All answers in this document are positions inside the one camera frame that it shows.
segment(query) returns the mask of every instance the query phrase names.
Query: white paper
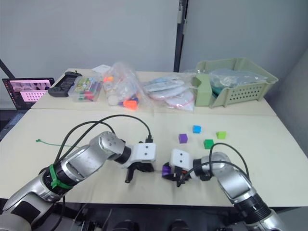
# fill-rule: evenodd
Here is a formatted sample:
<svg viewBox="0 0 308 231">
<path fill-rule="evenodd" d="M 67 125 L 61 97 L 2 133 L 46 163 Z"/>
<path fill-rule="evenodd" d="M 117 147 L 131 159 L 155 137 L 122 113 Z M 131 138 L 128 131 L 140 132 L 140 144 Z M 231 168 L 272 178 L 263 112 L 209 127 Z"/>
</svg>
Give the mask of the white paper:
<svg viewBox="0 0 308 231">
<path fill-rule="evenodd" d="M 98 73 L 104 74 L 110 69 L 110 66 L 107 66 L 105 64 L 102 64 L 100 66 L 97 66 L 95 68 L 92 68 L 93 71 L 96 71 Z"/>
</svg>

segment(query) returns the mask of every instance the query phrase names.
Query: pink object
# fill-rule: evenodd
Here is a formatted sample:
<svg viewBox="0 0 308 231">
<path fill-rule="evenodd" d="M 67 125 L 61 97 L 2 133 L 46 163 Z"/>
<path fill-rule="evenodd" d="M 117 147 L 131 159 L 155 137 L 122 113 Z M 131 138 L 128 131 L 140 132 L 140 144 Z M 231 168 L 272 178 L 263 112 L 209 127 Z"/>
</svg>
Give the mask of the pink object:
<svg viewBox="0 0 308 231">
<path fill-rule="evenodd" d="M 49 84 L 49 80 L 47 80 L 47 79 L 10 80 L 10 83 L 46 83 L 46 84 Z"/>
<path fill-rule="evenodd" d="M 36 91 L 21 91 L 20 94 L 25 102 L 36 102 L 38 101 L 47 91 L 36 90 Z"/>
</svg>

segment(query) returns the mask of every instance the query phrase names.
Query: black cable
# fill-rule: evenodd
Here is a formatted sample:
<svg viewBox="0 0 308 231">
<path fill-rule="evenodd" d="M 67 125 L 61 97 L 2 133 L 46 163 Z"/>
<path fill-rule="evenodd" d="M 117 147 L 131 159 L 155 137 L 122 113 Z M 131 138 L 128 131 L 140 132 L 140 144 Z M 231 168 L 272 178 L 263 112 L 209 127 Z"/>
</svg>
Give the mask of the black cable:
<svg viewBox="0 0 308 231">
<path fill-rule="evenodd" d="M 234 150 L 234 151 L 238 154 L 238 156 L 241 158 L 242 162 L 244 163 L 245 171 L 246 171 L 246 177 L 247 177 L 247 178 L 249 179 L 249 181 L 250 181 L 249 170 L 248 170 L 248 167 L 247 167 L 247 164 L 246 164 L 245 159 L 243 158 L 243 156 L 240 154 L 239 151 L 237 151 L 235 148 L 233 148 L 233 147 L 232 147 L 231 145 L 229 145 L 229 144 L 226 144 L 226 143 L 215 143 L 215 144 L 211 147 L 208 161 L 209 161 L 210 163 L 212 162 L 212 152 L 213 152 L 213 148 L 214 148 L 215 146 L 217 146 L 217 145 L 225 145 L 225 146 L 231 148 L 232 150 Z M 211 174 L 211 176 L 212 176 L 212 175 L 213 175 L 213 173 L 212 173 L 212 164 L 210 164 L 209 168 L 210 168 L 210 174 Z"/>
<path fill-rule="evenodd" d="M 66 141 L 68 140 L 69 136 L 73 133 L 73 131 L 75 131 L 77 128 L 79 128 L 79 127 L 81 127 L 81 126 L 83 126 L 83 125 L 86 125 L 86 124 L 94 124 L 94 123 L 106 125 L 106 126 L 111 130 L 111 132 L 115 134 L 115 131 L 113 130 L 113 128 L 112 128 L 109 124 L 106 124 L 106 123 L 104 123 L 104 122 L 99 122 L 99 121 L 87 121 L 87 122 L 78 124 L 77 126 L 75 126 L 73 129 L 71 129 L 71 130 L 69 131 L 69 133 L 66 135 L 66 137 L 65 137 L 64 140 L 62 141 L 62 144 L 61 144 L 61 146 L 60 146 L 60 148 L 59 148 L 59 151 L 58 151 L 58 154 L 57 154 L 57 156 L 56 156 L 56 159 L 55 159 L 54 163 L 56 163 L 56 162 L 59 160 L 60 155 L 61 155 L 61 152 L 62 152 L 62 150 L 63 150 L 63 148 L 64 148 L 64 146 L 65 146 L 65 143 L 66 143 Z"/>
<path fill-rule="evenodd" d="M 65 196 L 62 198 L 62 210 L 61 210 L 60 217 L 59 217 L 57 223 L 54 225 L 54 227 L 50 231 L 55 231 L 56 228 L 60 225 L 62 218 L 64 216 L 64 211 L 65 211 Z"/>
<path fill-rule="evenodd" d="M 99 123 L 105 121 L 105 120 L 108 120 L 110 118 L 114 118 L 114 117 L 128 117 L 128 118 L 133 118 L 133 119 L 136 119 L 138 121 L 140 121 L 141 123 L 143 123 L 145 125 L 145 127 L 147 128 L 148 132 L 149 132 L 149 136 L 148 136 L 148 139 L 152 139 L 152 135 L 151 135 L 151 131 L 150 131 L 150 128 L 149 126 L 143 122 L 141 119 L 135 117 L 135 116 L 131 116 L 131 115 L 124 115 L 124 114 L 118 114 L 118 115 L 110 115 L 110 116 L 107 116 L 99 121 L 96 121 L 91 127 L 89 127 L 80 137 L 79 139 L 65 152 L 65 154 L 59 158 L 56 162 L 60 162 L 62 161 L 73 149 L 74 147 L 77 146 L 77 144 L 88 134 L 89 131 L 91 131 L 96 125 L 98 125 Z"/>
<path fill-rule="evenodd" d="M 231 163 L 231 162 L 228 162 L 228 161 L 223 161 L 223 160 L 213 160 L 213 161 L 211 161 L 211 162 L 210 162 L 210 161 L 204 162 L 204 163 L 202 163 L 202 164 L 200 164 L 200 165 L 197 165 L 197 166 L 193 167 L 192 169 L 190 169 L 190 170 L 183 176 L 183 178 L 180 179 L 180 180 L 177 182 L 177 186 L 178 186 L 178 187 L 181 186 L 181 184 L 183 184 L 184 181 L 189 177 L 189 175 L 190 175 L 193 171 L 195 171 L 197 168 L 200 168 L 200 167 L 202 167 L 202 166 L 204 166 L 204 165 L 209 165 L 210 163 L 211 163 L 211 164 L 224 163 L 224 164 L 231 165 L 231 166 L 235 167 L 236 169 L 238 169 L 244 176 L 247 177 L 246 173 L 244 173 L 244 171 L 243 171 L 240 167 L 238 167 L 236 164 Z"/>
</svg>

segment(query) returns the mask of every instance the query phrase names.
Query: remote control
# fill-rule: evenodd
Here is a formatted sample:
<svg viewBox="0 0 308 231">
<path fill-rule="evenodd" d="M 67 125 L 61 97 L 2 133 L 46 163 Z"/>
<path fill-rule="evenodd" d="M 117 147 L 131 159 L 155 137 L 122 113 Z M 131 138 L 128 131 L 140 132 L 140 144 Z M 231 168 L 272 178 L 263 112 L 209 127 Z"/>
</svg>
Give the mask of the remote control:
<svg viewBox="0 0 308 231">
<path fill-rule="evenodd" d="M 53 97 L 68 97 L 68 91 L 78 76 L 82 76 L 77 72 L 65 72 L 64 77 L 52 88 L 48 89 L 48 94 Z"/>
</svg>

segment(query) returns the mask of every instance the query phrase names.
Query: blue cube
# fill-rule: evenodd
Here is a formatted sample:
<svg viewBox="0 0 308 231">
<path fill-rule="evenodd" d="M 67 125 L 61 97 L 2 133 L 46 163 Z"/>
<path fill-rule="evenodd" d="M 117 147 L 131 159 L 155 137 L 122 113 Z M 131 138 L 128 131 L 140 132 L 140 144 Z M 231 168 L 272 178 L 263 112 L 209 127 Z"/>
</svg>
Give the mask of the blue cube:
<svg viewBox="0 0 308 231">
<path fill-rule="evenodd" d="M 201 132 L 201 126 L 194 125 L 192 131 L 193 131 L 193 133 L 200 133 Z"/>
</svg>

